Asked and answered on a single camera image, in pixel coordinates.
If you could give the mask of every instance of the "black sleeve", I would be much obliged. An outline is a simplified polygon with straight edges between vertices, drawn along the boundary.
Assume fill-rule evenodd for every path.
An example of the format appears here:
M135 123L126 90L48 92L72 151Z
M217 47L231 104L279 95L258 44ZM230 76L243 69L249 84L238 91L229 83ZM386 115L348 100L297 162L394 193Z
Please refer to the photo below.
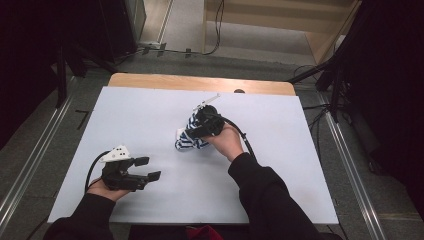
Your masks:
M113 239L109 218L115 202L94 194L85 194L72 216L56 220L44 240Z
M272 168L260 166L243 153L234 159L228 173L240 187L252 239L322 239Z

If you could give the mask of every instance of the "black curtain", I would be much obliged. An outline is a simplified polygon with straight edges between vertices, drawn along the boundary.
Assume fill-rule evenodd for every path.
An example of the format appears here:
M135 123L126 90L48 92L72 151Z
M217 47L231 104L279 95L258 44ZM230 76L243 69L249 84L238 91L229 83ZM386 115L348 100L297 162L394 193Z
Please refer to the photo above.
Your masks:
M424 219L423 10L420 1L362 1L335 64L317 86L327 87L343 72L348 99L379 143L370 157L406 186Z

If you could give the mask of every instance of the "white table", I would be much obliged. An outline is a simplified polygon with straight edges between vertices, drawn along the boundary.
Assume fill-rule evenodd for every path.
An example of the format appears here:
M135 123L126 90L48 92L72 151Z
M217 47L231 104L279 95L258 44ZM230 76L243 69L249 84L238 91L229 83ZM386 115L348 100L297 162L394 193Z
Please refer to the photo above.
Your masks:
M112 222L146 224L247 223L230 163L212 146L180 152L176 129L193 107L217 92L105 87L68 170L49 222L70 216L83 196L92 161L120 144L150 163L131 174L162 171L159 181L121 199ZM336 224L337 216L307 123L296 96L221 93L212 103L247 137L258 161L271 166L313 223ZM98 164L92 178L101 175Z

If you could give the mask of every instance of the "metal frame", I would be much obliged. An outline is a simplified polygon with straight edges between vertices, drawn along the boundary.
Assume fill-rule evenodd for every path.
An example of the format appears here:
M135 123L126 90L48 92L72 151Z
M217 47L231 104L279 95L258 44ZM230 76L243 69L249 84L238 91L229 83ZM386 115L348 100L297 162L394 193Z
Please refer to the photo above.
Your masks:
M2 200L0 207L0 237L3 235L7 224L9 223L22 196L25 193L26 188L28 187L32 177L35 174L35 171L37 170L38 165L43 159L44 153L49 147L50 142L56 133L56 130L62 122L63 117L65 116L69 105L72 102L75 89L78 88L78 85L78 79L76 77L72 77L69 81L70 88L68 98L66 98L61 108L57 108L53 112L52 117L50 118L46 128L38 139L38 142L28 157L24 167L22 168L6 197Z
M329 103L328 99L320 92L318 92L318 98L321 104ZM387 237L383 231L371 199L365 189L364 183L359 176L355 162L343 137L342 130L340 129L339 124L334 121L331 113L327 113L326 118L334 141L336 142L337 149L339 150L343 165L346 169L346 174L349 177L350 184L361 209L362 216L364 217L365 223L371 234L371 238L373 240L386 240Z

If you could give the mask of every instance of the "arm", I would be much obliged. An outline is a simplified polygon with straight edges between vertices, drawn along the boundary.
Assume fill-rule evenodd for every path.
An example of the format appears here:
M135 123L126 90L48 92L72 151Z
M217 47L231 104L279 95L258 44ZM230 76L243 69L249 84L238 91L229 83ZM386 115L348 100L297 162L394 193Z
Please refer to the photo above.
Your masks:
M220 135L207 137L231 162L230 176L240 187L241 204L249 216L252 239L321 239L290 197L284 181L270 167L243 153L237 131L226 124Z
M129 191L110 191L102 180L91 185L72 216L56 220L45 240L113 239L109 218L116 201Z

